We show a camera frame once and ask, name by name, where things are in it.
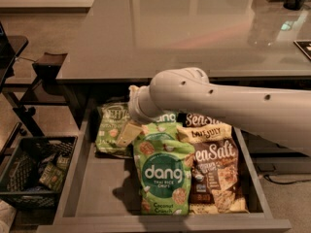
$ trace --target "green chip bag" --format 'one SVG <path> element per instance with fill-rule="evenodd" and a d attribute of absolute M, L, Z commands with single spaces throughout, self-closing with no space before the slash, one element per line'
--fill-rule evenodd
<path fill-rule="evenodd" d="M 59 192 L 61 191 L 64 179 L 64 172 L 49 162 L 40 177 L 39 183 L 44 184 L 53 191 Z"/>
<path fill-rule="evenodd" d="M 187 215 L 194 148 L 177 140 L 176 122 L 151 123 L 134 142 L 143 215 Z"/>
<path fill-rule="evenodd" d="M 67 168 L 69 167 L 69 165 L 70 165 L 70 158 L 69 157 L 64 157 L 64 156 L 60 155 L 57 158 L 56 167 L 58 167 L 59 169 L 66 171 Z"/>
<path fill-rule="evenodd" d="M 130 147 L 116 144 L 121 128 L 129 119 L 127 103 L 107 103 L 101 108 L 102 119 L 96 136 L 96 150 L 117 157 L 132 157 Z"/>

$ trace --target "snack bag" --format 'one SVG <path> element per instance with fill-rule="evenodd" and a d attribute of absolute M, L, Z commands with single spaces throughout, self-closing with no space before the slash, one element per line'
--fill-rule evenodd
<path fill-rule="evenodd" d="M 132 157 L 130 146 L 123 148 L 116 145 L 121 128 L 129 119 L 127 103 L 107 103 L 101 110 L 103 116 L 95 140 L 96 151 L 117 157 Z"/>
<path fill-rule="evenodd" d="M 66 171 L 70 165 L 70 158 L 60 155 L 56 160 L 56 167 L 59 169 Z"/>
<path fill-rule="evenodd" d="M 42 176 L 40 177 L 39 183 L 47 186 L 53 191 L 59 192 L 61 191 L 64 179 L 64 172 L 49 162 Z"/>
<path fill-rule="evenodd" d="M 191 214 L 246 212 L 238 183 L 239 151 L 228 124 L 178 127 L 181 142 L 195 148 L 190 191 Z"/>
<path fill-rule="evenodd" d="M 143 215 L 187 215 L 194 148 L 177 140 L 177 122 L 145 125 L 133 142 Z"/>

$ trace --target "dang chips bag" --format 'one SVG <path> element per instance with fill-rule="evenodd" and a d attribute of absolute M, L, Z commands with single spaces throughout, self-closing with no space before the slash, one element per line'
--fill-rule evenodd
<path fill-rule="evenodd" d="M 133 142 L 144 215 L 189 213 L 194 148 L 177 140 L 177 124 L 160 121 L 145 125 Z"/>

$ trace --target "dang logo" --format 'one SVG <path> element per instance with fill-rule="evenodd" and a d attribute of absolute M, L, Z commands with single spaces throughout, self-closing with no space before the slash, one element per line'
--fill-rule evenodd
<path fill-rule="evenodd" d="M 142 180 L 149 192 L 156 197 L 169 198 L 175 189 L 184 184 L 182 161 L 174 155 L 157 153 L 145 162 Z"/>

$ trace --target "brown chip bag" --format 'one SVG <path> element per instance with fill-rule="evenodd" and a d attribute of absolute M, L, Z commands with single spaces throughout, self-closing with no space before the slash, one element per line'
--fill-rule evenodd
<path fill-rule="evenodd" d="M 246 203 L 238 192 L 239 150 L 231 137 L 231 128 L 225 123 L 177 127 L 181 142 L 191 143 L 195 148 L 191 169 L 191 214 L 230 213 L 239 208 L 239 212 L 246 212 Z"/>

